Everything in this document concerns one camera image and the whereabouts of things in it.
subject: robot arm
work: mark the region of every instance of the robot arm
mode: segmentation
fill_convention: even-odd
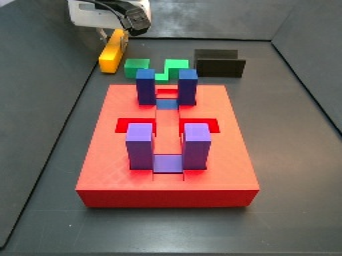
[[[69,0],[71,21],[78,26],[118,29],[145,34],[151,26],[149,0]]]

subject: black block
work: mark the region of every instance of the black block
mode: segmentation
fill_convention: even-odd
[[[196,50],[196,69],[200,77],[242,77],[246,60],[238,59],[238,50]]]

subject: orange block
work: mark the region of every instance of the orange block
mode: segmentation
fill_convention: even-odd
[[[178,110],[157,110],[155,154],[182,154]]]
[[[99,57],[99,65],[103,73],[115,73],[123,57],[122,41],[129,40],[129,36],[122,29],[115,29],[111,39]]]

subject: green block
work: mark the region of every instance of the green block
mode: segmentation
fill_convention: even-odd
[[[125,63],[126,78],[137,78],[137,71],[141,68],[150,68],[150,59],[127,59]]]
[[[169,71],[169,78],[178,79],[179,69],[189,69],[189,60],[166,59],[165,71]]]
[[[155,74],[155,83],[167,84],[169,83],[169,74]]]

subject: blue pillar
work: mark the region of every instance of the blue pillar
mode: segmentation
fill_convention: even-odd
[[[137,71],[137,92],[139,105],[155,105],[155,70],[138,69]]]
[[[126,135],[131,170],[154,169],[153,124],[131,123]]]
[[[196,69],[181,69],[178,80],[178,104],[197,105],[198,73]]]
[[[208,169],[208,157],[212,145],[209,125],[204,123],[185,124],[183,136],[183,169]]]

